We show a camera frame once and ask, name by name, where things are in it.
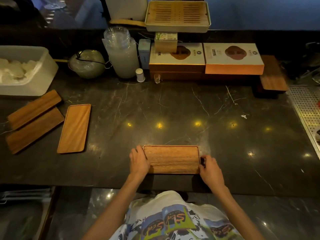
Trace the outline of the white plastic bin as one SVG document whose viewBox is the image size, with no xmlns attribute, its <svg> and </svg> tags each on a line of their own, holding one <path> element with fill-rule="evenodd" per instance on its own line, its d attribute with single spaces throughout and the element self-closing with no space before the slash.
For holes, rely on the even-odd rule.
<svg viewBox="0 0 320 240">
<path fill-rule="evenodd" d="M 0 82 L 0 96 L 42 96 L 58 71 L 58 64 L 45 47 L 0 45 L 0 59 L 36 62 L 34 69 L 22 81 Z"/>
</svg>

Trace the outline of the stack of wooden trays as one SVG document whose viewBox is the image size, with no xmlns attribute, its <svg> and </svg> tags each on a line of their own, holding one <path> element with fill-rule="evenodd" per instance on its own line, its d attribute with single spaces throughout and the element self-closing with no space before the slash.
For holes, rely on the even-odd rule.
<svg viewBox="0 0 320 240">
<path fill-rule="evenodd" d="M 286 76 L 275 56 L 262 55 L 261 59 L 264 63 L 264 71 L 260 75 L 262 89 L 267 92 L 287 92 L 289 88 L 286 83 Z"/>
</svg>

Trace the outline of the person's right forearm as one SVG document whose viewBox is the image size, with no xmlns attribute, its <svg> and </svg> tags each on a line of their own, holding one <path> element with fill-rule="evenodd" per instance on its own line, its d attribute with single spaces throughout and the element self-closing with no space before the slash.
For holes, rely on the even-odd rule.
<svg viewBox="0 0 320 240">
<path fill-rule="evenodd" d="M 225 185 L 219 187 L 211 186 L 210 190 L 222 205 L 229 221 L 238 230 L 244 240 L 265 240 L 257 226 L 239 206 Z"/>
</svg>

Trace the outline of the small box with green print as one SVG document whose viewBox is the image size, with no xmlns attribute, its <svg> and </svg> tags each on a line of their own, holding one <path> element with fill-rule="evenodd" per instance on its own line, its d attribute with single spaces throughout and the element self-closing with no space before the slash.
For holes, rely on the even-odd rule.
<svg viewBox="0 0 320 240">
<path fill-rule="evenodd" d="M 156 32 L 154 37 L 154 49 L 160 53 L 175 53 L 177 51 L 177 32 Z"/>
</svg>

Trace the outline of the pile of white cloths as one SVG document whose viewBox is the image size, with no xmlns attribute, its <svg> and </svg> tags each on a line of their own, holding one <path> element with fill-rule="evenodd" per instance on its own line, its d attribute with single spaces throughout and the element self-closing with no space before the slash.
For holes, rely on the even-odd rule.
<svg viewBox="0 0 320 240">
<path fill-rule="evenodd" d="M 34 60 L 20 62 L 0 58 L 0 84 L 24 83 L 32 78 L 38 65 L 39 62 Z"/>
</svg>

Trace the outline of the white printed shirt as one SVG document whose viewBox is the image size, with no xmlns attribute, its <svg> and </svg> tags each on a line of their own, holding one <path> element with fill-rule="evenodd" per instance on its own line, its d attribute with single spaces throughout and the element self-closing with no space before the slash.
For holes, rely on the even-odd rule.
<svg viewBox="0 0 320 240">
<path fill-rule="evenodd" d="M 110 240 L 244 240 L 215 206 L 185 202 L 175 191 L 130 203 Z"/>
</svg>

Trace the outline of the person's right hand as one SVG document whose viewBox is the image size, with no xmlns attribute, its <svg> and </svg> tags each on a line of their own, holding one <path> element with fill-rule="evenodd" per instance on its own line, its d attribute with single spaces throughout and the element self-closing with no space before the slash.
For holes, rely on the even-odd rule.
<svg viewBox="0 0 320 240">
<path fill-rule="evenodd" d="M 225 188 L 222 170 L 218 166 L 216 159 L 210 155 L 202 155 L 201 160 L 201 165 L 205 165 L 206 169 L 206 178 L 202 178 L 203 182 L 209 187 L 212 193 L 219 193 Z"/>
</svg>

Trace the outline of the light blue box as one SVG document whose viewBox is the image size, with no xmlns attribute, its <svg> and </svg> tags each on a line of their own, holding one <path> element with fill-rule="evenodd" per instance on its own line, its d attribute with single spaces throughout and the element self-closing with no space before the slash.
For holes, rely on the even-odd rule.
<svg viewBox="0 0 320 240">
<path fill-rule="evenodd" d="M 138 42 L 138 54 L 141 68 L 149 70 L 151 41 L 149 39 L 140 39 Z"/>
</svg>

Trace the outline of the round green glass teapot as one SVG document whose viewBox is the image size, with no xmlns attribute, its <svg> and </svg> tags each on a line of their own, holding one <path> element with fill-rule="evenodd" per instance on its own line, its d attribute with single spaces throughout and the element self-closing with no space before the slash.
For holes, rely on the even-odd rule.
<svg viewBox="0 0 320 240">
<path fill-rule="evenodd" d="M 83 79 L 94 79 L 101 76 L 107 64 L 102 54 L 93 49 L 81 50 L 68 59 L 54 59 L 54 61 L 66 65 L 70 71 Z"/>
</svg>

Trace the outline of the white and orange gift box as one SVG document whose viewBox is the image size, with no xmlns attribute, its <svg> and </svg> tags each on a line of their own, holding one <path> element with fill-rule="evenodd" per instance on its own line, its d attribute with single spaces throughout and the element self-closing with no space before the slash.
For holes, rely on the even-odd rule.
<svg viewBox="0 0 320 240">
<path fill-rule="evenodd" d="M 149 69 L 151 72 L 204 73 L 206 61 L 202 43 L 179 43 L 176 52 L 161 53 L 151 45 Z"/>
<path fill-rule="evenodd" d="M 205 74 L 262 75 L 264 63 L 255 43 L 203 43 Z"/>
</svg>

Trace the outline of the perforated metal drain grid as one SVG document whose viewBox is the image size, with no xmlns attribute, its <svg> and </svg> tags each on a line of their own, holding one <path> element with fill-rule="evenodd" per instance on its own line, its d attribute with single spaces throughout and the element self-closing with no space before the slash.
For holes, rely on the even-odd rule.
<svg viewBox="0 0 320 240">
<path fill-rule="evenodd" d="M 320 86 L 290 85 L 286 93 L 320 160 Z"/>
</svg>

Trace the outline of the rectangular wooden tray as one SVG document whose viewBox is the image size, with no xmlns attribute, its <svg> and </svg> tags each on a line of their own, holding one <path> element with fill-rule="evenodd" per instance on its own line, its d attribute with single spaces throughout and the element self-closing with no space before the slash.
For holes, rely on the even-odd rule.
<svg viewBox="0 0 320 240">
<path fill-rule="evenodd" d="M 91 104 L 76 104 L 68 107 L 57 148 L 58 154 L 84 151 L 91 108 Z"/>
<path fill-rule="evenodd" d="M 20 129 L 60 102 L 62 102 L 62 98 L 56 90 L 52 90 L 11 113 L 8 115 L 7 120 L 12 130 Z"/>
<path fill-rule="evenodd" d="M 12 154 L 19 153 L 63 123 L 64 120 L 65 118 L 60 110 L 57 107 L 54 107 L 47 113 L 6 137 L 10 152 Z"/>
<path fill-rule="evenodd" d="M 144 145 L 143 151 L 150 162 L 149 174 L 199 174 L 197 145 Z"/>
</svg>

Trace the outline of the person's left forearm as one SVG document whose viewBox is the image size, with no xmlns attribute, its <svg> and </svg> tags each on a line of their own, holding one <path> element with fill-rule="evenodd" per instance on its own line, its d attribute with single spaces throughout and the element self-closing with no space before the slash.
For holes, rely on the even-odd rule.
<svg viewBox="0 0 320 240">
<path fill-rule="evenodd" d="M 126 212 L 147 172 L 131 172 L 118 194 L 109 202 L 82 240 L 109 240 L 123 225 Z"/>
</svg>

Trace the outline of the bamboo slatted tea tray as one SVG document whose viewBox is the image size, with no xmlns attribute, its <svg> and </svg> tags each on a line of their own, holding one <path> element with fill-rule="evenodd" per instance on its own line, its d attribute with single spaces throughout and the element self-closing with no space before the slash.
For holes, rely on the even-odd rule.
<svg viewBox="0 0 320 240">
<path fill-rule="evenodd" d="M 149 32 L 206 33 L 211 26 L 206 1 L 151 0 L 145 26 Z"/>
</svg>

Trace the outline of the person's left hand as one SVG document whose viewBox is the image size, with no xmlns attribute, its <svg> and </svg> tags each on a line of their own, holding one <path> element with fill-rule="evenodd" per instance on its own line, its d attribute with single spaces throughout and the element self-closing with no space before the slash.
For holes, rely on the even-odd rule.
<svg viewBox="0 0 320 240">
<path fill-rule="evenodd" d="M 130 158 L 130 175 L 143 180 L 148 172 L 143 170 L 143 155 L 145 155 L 142 146 L 137 145 L 129 154 Z"/>
</svg>

